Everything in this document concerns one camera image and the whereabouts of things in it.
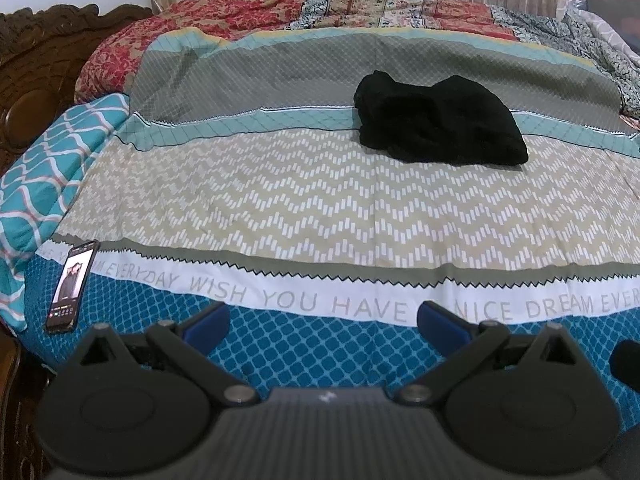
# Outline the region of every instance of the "black round disc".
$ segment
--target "black round disc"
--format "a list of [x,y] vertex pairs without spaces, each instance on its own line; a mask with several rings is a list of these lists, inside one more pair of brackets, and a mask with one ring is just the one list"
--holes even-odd
[[556,475],[593,466],[619,429],[615,404],[561,368],[479,374],[453,390],[450,430],[477,459],[505,471]]
[[36,429],[44,451],[71,471],[156,469],[190,450],[210,423],[203,391],[173,374],[112,368],[59,379],[38,407]]

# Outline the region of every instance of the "floral patterned comforter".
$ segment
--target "floral patterned comforter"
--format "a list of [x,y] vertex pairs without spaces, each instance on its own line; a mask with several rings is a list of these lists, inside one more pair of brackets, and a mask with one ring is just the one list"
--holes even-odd
[[559,22],[457,0],[188,0],[134,22],[94,51],[76,82],[76,103],[128,93],[146,48],[180,28],[235,41],[257,30],[321,27],[414,27],[455,30],[537,43],[594,62],[620,88],[621,110],[640,120],[640,68],[607,41],[594,37],[574,12]]

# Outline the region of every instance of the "folded black garment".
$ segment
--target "folded black garment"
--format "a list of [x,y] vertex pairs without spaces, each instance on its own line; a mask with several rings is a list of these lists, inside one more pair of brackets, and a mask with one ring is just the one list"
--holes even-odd
[[360,143],[403,162],[500,164],[529,160],[509,109],[480,83],[455,75],[433,86],[365,76],[353,97]]

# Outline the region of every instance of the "chevron pattern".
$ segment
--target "chevron pattern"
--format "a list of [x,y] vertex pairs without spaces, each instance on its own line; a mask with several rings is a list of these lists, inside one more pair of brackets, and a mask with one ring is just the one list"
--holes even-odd
[[76,197],[105,140],[129,115],[111,94],[69,108],[0,178],[0,315],[23,330],[24,268]]
[[307,264],[640,263],[633,158],[526,136],[522,168],[403,164],[356,135],[281,130],[149,152],[114,138],[57,234]]

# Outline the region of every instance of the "smartphone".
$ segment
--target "smartphone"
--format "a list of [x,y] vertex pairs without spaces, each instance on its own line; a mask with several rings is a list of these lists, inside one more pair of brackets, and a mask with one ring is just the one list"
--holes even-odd
[[45,332],[57,334],[76,328],[84,284],[99,247],[100,242],[92,240],[69,251],[47,313]]

